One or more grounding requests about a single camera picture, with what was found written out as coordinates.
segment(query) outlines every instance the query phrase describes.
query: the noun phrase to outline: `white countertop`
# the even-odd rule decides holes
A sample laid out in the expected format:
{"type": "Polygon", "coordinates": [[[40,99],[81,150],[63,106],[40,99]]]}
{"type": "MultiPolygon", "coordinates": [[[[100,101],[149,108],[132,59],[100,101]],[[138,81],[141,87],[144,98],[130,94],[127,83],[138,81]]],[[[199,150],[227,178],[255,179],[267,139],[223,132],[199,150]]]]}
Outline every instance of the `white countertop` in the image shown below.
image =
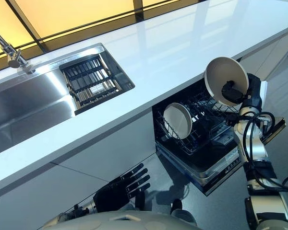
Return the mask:
{"type": "MultiPolygon", "coordinates": [[[[211,0],[32,59],[101,42],[135,88],[1,152],[0,189],[198,81],[212,59],[240,58],[286,32],[287,1],[211,0]]],[[[4,69],[0,78],[12,73],[4,69]]]]}

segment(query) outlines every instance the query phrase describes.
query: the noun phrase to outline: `white plate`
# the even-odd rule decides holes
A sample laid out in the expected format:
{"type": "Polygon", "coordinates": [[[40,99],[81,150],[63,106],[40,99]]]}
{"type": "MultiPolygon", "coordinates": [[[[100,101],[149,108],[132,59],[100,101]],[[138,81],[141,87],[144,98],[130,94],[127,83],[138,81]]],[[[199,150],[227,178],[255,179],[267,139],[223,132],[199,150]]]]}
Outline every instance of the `white plate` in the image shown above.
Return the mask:
{"type": "Polygon", "coordinates": [[[182,104],[169,104],[163,113],[163,117],[168,122],[165,121],[164,126],[170,136],[184,139],[191,133],[193,123],[192,117],[186,107],[182,104]]]}
{"type": "Polygon", "coordinates": [[[219,103],[227,106],[237,104],[222,95],[222,88],[227,81],[234,81],[233,89],[244,95],[249,88],[249,78],[242,65],[229,57],[218,57],[209,62],[205,74],[205,84],[210,95],[219,103]]]}

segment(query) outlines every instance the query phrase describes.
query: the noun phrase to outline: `open dishwasher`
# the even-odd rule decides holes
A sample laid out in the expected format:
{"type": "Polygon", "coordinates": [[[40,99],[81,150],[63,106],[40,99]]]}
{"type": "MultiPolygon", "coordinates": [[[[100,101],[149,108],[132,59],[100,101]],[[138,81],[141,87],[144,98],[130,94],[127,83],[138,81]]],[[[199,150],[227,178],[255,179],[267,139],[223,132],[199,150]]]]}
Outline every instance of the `open dishwasher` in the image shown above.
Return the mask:
{"type": "MultiPolygon", "coordinates": [[[[241,166],[233,127],[226,124],[227,115],[238,113],[238,109],[217,103],[204,79],[153,106],[157,150],[206,196],[241,166]],[[193,119],[186,138],[179,138],[164,118],[164,111],[172,103],[184,106],[193,119]]],[[[272,134],[261,138],[263,143],[267,144],[285,126],[285,120],[277,118],[272,134]]]]}

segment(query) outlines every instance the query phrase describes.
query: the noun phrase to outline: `dish rack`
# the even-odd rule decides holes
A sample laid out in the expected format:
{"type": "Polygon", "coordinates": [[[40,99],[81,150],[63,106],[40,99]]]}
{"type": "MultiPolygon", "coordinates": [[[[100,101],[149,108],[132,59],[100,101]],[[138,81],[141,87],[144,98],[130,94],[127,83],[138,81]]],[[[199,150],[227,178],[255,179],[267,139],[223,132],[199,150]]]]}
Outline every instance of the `dish rack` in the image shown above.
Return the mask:
{"type": "Polygon", "coordinates": [[[60,70],[75,100],[76,115],[125,92],[100,55],[63,64],[60,70]]]}
{"type": "Polygon", "coordinates": [[[155,121],[160,127],[159,131],[163,133],[162,140],[174,141],[188,155],[193,155],[211,140],[229,130],[230,127],[226,125],[225,121],[227,114],[238,113],[235,107],[217,103],[207,91],[195,96],[188,96],[187,99],[176,102],[184,105],[191,117],[195,118],[189,136],[184,139],[179,138],[179,135],[161,114],[164,110],[157,110],[155,121]]]}

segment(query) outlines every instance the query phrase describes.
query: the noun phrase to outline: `wire rack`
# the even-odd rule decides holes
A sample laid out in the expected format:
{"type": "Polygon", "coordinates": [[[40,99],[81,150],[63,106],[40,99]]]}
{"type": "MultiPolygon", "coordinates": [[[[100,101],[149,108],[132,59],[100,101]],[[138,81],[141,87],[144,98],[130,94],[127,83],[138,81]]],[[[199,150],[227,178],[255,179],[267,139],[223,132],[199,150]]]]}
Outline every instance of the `wire rack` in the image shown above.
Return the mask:
{"type": "Polygon", "coordinates": [[[78,109],[123,91],[99,56],[60,69],[78,109]]]}
{"type": "Polygon", "coordinates": [[[230,127],[226,125],[226,116],[229,113],[238,113],[235,107],[217,103],[207,92],[201,92],[195,96],[188,96],[186,100],[179,100],[177,102],[184,105],[190,112],[191,117],[195,118],[191,133],[187,138],[181,139],[179,137],[161,114],[163,111],[157,111],[156,122],[164,134],[163,139],[173,140],[175,144],[188,155],[193,155],[209,143],[210,140],[230,129],[230,127]]]}

